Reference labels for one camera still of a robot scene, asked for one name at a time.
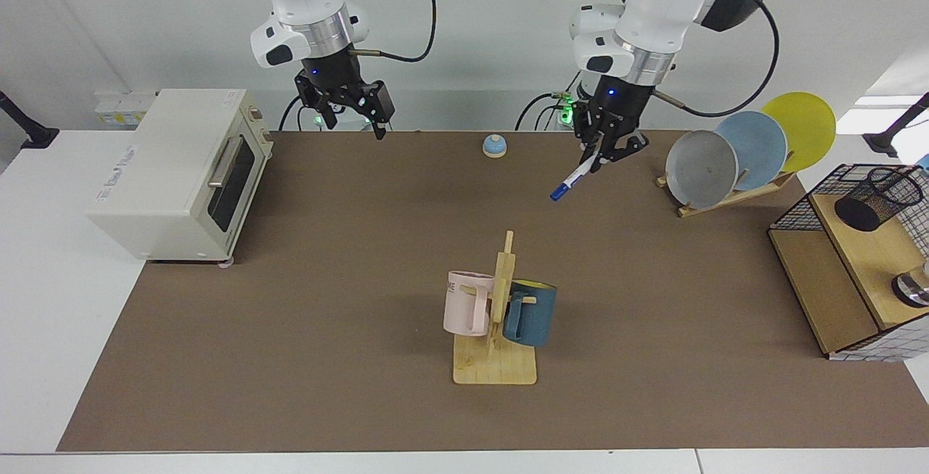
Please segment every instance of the brown table surface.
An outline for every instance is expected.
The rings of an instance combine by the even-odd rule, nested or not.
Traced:
[[[903,364],[819,354],[766,238],[799,183],[679,219],[677,136],[555,204],[570,134],[276,134],[236,265],[145,266],[60,451],[929,446]],[[446,274],[505,229],[551,340],[537,385],[460,387]]]

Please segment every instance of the mug rack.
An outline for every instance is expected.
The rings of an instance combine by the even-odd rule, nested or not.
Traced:
[[[513,237],[513,232],[507,232],[504,249],[497,253],[494,291],[488,295],[491,327],[487,335],[455,335],[452,379],[458,385],[534,385],[538,380],[535,348],[511,342],[502,334],[517,265]],[[523,299],[528,304],[534,301],[531,296]]]
[[[790,160],[790,157],[792,156],[793,151],[790,151],[790,153],[787,154],[787,160]],[[742,171],[742,173],[739,175],[739,179],[736,180],[736,185],[739,185],[739,183],[745,179],[748,173],[748,169]],[[793,177],[796,176],[796,174],[796,172],[781,172],[780,174],[777,174],[777,177],[775,177],[775,179],[768,183],[766,186],[758,187],[758,189],[752,189],[749,192],[737,192],[737,190],[733,190],[733,192],[730,192],[729,196],[727,196],[726,199],[723,199],[722,202],[717,203],[713,207],[707,207],[706,209],[697,209],[691,207],[689,203],[685,203],[682,207],[677,209],[677,216],[680,216],[681,218],[688,218],[690,216],[700,215],[700,213],[707,213],[709,211],[714,211],[723,207],[729,207],[730,205],[745,202],[746,200],[753,198],[758,198],[759,196],[764,196],[773,192],[779,192],[781,189],[784,189],[784,186],[786,186],[790,180],[793,180]],[[655,185],[661,187],[661,189],[667,189],[668,174],[665,173],[664,176],[660,176],[659,179],[656,179]]]

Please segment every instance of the white wall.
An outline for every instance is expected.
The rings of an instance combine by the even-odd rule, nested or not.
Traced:
[[[26,140],[26,133],[13,123],[6,114],[0,113],[0,173],[13,162],[13,157],[20,152],[20,144]]]
[[[365,46],[415,54],[428,0],[354,0],[372,16]],[[363,60],[388,81],[395,126],[509,128],[534,94],[574,74],[567,23],[581,4],[614,0],[438,0],[432,57],[420,65]],[[784,91],[822,94],[849,109],[915,37],[924,0],[769,0],[783,58],[758,106]],[[295,68],[260,70],[248,35],[268,0],[0,0],[0,87],[37,120],[96,127],[95,90],[249,87],[269,117],[293,94]],[[693,30],[663,90],[720,110],[762,78],[770,54],[762,17],[722,35]],[[655,102],[648,127],[711,127]]]
[[[886,96],[925,94],[929,91],[929,31],[923,30],[924,25],[916,23],[912,27],[920,31],[919,36],[868,90],[868,94]]]

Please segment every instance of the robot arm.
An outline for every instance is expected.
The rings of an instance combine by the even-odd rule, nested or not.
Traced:
[[[304,106],[337,123],[332,106],[345,106],[369,119],[382,139],[394,106],[384,81],[365,83],[355,43],[367,38],[366,15],[346,0],[271,0],[268,21],[252,33],[258,64],[271,68],[300,61],[296,85]]]
[[[729,30],[758,9],[751,0],[623,2],[587,5],[570,24],[578,68],[600,74],[593,97],[576,104],[574,113],[575,136],[584,146],[581,168],[589,167],[590,173],[648,145],[638,131],[639,119],[656,87],[673,70],[692,24]],[[624,137],[626,143],[618,146]],[[561,190],[552,198],[560,198],[565,191]]]

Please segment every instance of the pink mug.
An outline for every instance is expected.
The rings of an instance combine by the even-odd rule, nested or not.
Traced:
[[[446,331],[462,336],[487,335],[491,318],[487,314],[488,295],[494,289],[494,277],[467,271],[449,273],[445,292]]]

